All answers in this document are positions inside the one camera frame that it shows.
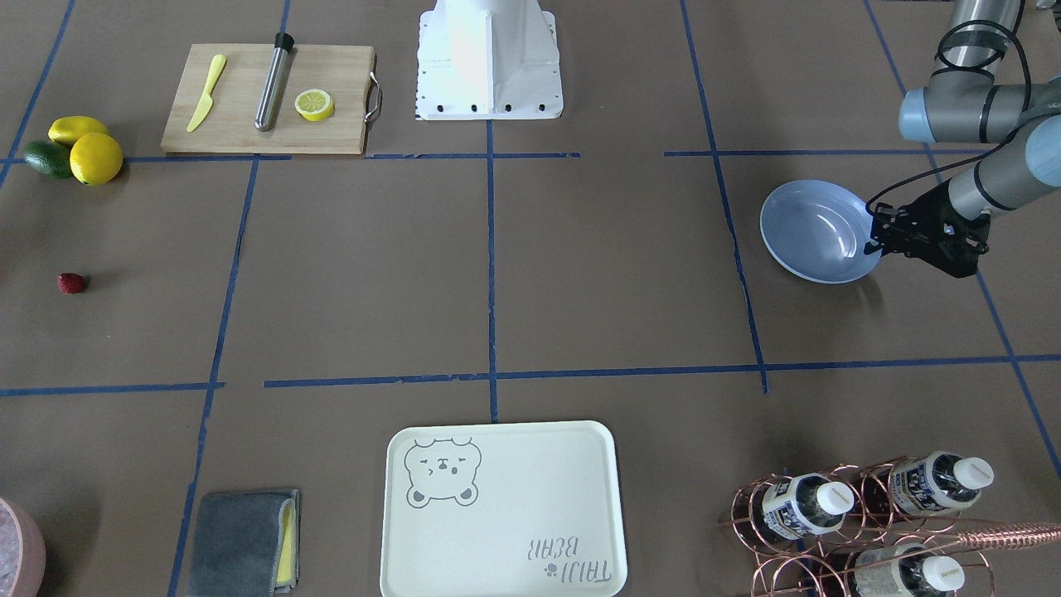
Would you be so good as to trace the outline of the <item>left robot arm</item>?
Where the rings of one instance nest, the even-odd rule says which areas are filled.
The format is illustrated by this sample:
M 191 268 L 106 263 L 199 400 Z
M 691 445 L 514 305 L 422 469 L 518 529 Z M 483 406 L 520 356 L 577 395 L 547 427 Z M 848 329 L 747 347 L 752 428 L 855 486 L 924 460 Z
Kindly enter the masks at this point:
M 1059 81 L 1001 85 L 1015 49 L 1019 1 L 958 1 L 928 84 L 907 92 L 899 131 L 922 143 L 996 150 L 899 211 L 912 227 L 902 253 L 952 277 L 977 273 L 993 220 L 1058 191 Z

